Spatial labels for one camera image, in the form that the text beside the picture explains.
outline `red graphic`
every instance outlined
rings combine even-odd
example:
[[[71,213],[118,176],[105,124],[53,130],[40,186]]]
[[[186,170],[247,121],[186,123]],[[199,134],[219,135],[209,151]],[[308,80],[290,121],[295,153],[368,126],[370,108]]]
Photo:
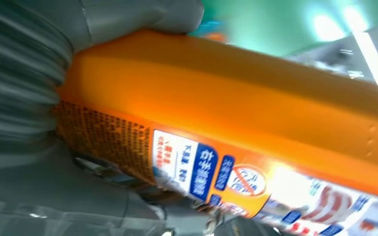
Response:
[[[367,222],[367,221],[363,221],[363,222],[361,222],[361,224],[360,224],[360,228],[361,228],[361,230],[363,230],[363,231],[372,231],[372,230],[374,230],[376,227],[375,227],[375,225],[374,224],[372,224],[372,223],[370,223],[370,222]]]
[[[292,225],[292,228],[288,230],[290,233],[302,236],[318,236],[317,231],[313,231],[308,227],[303,226],[300,223],[295,223]]]
[[[351,203],[352,198],[348,194],[326,186],[321,193],[318,206],[303,219],[323,224],[341,222],[352,213],[349,210]]]

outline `blue label panel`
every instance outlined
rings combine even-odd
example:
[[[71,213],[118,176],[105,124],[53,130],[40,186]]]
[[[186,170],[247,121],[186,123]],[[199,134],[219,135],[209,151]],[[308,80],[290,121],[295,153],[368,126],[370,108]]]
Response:
[[[361,195],[357,201],[353,204],[351,209],[355,211],[361,211],[361,209],[364,207],[364,205],[369,201],[369,197],[365,195]]]
[[[232,168],[234,167],[234,157],[225,155],[221,167],[220,172],[218,172],[217,181],[215,182],[215,188],[221,191],[225,190],[227,186],[227,182],[229,179],[229,175],[231,174]]]
[[[330,225],[328,226],[328,228],[326,228],[324,231],[321,232],[321,235],[324,235],[324,236],[334,236],[336,234],[338,234],[339,232],[341,232],[341,230],[343,230],[344,227],[341,226],[341,225]]]
[[[221,196],[217,194],[212,194],[209,204],[212,206],[219,206],[221,203]]]
[[[289,212],[285,217],[283,217],[282,222],[287,224],[293,224],[295,221],[299,220],[302,213],[298,210],[293,210]]]
[[[190,193],[195,197],[206,201],[217,163],[217,152],[210,146],[198,144],[190,181]]]

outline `orange bottle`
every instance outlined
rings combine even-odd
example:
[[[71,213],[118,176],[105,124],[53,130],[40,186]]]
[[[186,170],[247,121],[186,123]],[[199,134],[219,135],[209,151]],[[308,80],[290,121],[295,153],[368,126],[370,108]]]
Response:
[[[375,201],[349,188],[378,196],[376,85],[142,31],[80,53],[60,95],[74,150],[245,217],[349,228],[350,209]],[[323,215],[331,198],[342,205]]]

